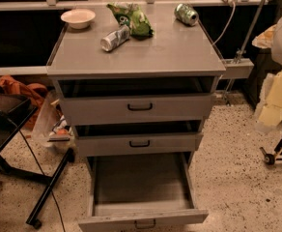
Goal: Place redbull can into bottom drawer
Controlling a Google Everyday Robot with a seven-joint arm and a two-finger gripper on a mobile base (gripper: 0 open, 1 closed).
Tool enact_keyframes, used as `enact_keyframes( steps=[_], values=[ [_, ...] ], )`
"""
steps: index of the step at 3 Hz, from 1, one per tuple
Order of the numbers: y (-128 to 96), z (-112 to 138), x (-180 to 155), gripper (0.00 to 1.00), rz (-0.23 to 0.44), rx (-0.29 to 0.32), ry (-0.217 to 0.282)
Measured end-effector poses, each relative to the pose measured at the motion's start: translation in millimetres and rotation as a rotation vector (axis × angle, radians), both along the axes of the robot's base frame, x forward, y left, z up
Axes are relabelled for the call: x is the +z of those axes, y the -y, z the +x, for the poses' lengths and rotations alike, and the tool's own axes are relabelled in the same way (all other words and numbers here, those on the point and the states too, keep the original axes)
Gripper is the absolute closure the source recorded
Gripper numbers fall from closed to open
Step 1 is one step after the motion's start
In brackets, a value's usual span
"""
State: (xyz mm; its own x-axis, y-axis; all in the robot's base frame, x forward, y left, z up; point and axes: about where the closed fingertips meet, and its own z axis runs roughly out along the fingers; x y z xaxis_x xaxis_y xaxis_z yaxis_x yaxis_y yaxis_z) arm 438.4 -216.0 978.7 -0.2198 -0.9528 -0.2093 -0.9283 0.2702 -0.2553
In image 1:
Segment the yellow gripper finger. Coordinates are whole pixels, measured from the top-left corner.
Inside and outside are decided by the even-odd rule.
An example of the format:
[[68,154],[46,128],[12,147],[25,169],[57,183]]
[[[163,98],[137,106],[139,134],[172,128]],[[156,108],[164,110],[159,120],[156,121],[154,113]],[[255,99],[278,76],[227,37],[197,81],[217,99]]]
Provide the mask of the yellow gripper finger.
[[256,130],[274,130],[282,122],[282,71],[267,74],[254,117]]

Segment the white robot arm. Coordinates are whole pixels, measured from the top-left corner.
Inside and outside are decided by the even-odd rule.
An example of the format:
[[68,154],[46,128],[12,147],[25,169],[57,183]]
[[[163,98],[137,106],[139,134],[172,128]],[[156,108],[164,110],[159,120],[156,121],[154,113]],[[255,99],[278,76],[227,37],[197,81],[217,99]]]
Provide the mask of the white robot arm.
[[[255,46],[271,49],[271,59],[282,66],[282,16],[276,24],[253,40]],[[260,92],[260,101],[255,110],[257,131],[268,133],[282,121],[282,70],[268,73]]]

